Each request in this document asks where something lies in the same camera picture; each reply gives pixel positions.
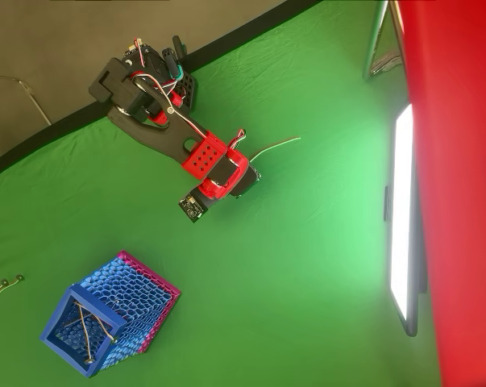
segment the red wire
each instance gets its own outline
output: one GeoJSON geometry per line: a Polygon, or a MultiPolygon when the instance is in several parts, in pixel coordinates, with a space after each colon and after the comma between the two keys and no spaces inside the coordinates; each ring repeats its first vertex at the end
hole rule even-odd
{"type": "Polygon", "coordinates": [[[135,47],[139,49],[140,63],[142,64],[143,67],[146,67],[144,65],[143,51],[140,49],[139,42],[137,41],[137,38],[134,39],[133,43],[135,43],[135,47]]]}

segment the green screen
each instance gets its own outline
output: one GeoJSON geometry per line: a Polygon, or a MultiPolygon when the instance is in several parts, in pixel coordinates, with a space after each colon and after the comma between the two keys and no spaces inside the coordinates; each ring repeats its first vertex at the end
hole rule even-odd
{"type": "MultiPolygon", "coordinates": [[[[432,386],[428,296],[409,338],[388,294],[397,67],[361,77],[373,2],[321,2],[195,72],[192,116],[240,127],[262,180],[192,224],[197,182],[101,119],[0,175],[0,385],[432,386]],[[86,380],[39,341],[64,290],[122,249],[182,291],[149,350],[86,380]]],[[[381,44],[394,47],[392,32],[381,44]]]]}

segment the black 3d-printed part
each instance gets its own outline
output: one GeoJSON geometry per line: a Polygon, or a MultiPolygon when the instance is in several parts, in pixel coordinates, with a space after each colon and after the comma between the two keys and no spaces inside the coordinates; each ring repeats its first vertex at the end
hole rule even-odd
{"type": "Polygon", "coordinates": [[[187,108],[192,109],[194,94],[196,93],[196,80],[194,79],[194,77],[189,73],[184,73],[184,77],[181,78],[180,81],[178,81],[175,90],[177,90],[177,92],[182,96],[185,92],[185,98],[183,99],[184,105],[182,106],[182,108],[184,106],[187,106],[187,108]]]}
{"type": "Polygon", "coordinates": [[[187,56],[187,49],[178,35],[174,35],[172,38],[172,45],[175,46],[175,52],[177,53],[178,60],[183,60],[187,56]]]}
{"type": "Polygon", "coordinates": [[[180,70],[177,66],[177,56],[171,48],[166,48],[162,51],[162,57],[164,58],[165,64],[168,66],[169,73],[173,78],[178,78],[180,76],[180,70]]]}

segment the led light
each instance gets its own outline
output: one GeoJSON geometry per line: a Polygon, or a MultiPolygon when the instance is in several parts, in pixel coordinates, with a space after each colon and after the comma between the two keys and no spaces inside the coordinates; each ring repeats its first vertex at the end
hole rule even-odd
{"type": "Polygon", "coordinates": [[[409,214],[413,172],[413,109],[407,106],[397,119],[393,172],[393,224],[391,245],[391,290],[407,320],[409,214]]]}

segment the metal rod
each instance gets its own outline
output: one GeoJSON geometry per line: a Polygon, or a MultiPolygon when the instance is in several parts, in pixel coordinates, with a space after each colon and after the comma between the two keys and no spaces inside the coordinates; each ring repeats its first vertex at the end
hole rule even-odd
{"type": "Polygon", "coordinates": [[[366,53],[366,59],[364,60],[363,78],[368,79],[370,77],[370,68],[372,67],[373,58],[377,51],[377,44],[379,43],[380,32],[382,28],[382,22],[388,9],[388,0],[381,0],[377,2],[375,10],[375,16],[373,17],[372,32],[370,33],[370,41],[368,42],[368,52],[366,53]]]}
{"type": "Polygon", "coordinates": [[[44,118],[44,121],[46,123],[48,123],[48,125],[51,125],[51,121],[49,121],[49,118],[47,117],[47,115],[42,110],[42,107],[40,107],[39,103],[35,100],[35,96],[31,92],[30,86],[28,86],[25,82],[21,81],[20,79],[13,78],[13,77],[4,77],[4,76],[0,75],[0,79],[18,82],[23,87],[24,91],[27,93],[27,96],[30,98],[31,102],[33,102],[33,105],[35,105],[36,109],[42,115],[42,117],[44,118]]]}
{"type": "Polygon", "coordinates": [[[402,61],[405,63],[405,51],[404,51],[404,25],[402,23],[402,17],[400,9],[398,8],[397,1],[389,2],[389,11],[391,13],[391,19],[393,20],[393,26],[395,28],[395,34],[397,35],[398,48],[401,52],[402,61]]]}

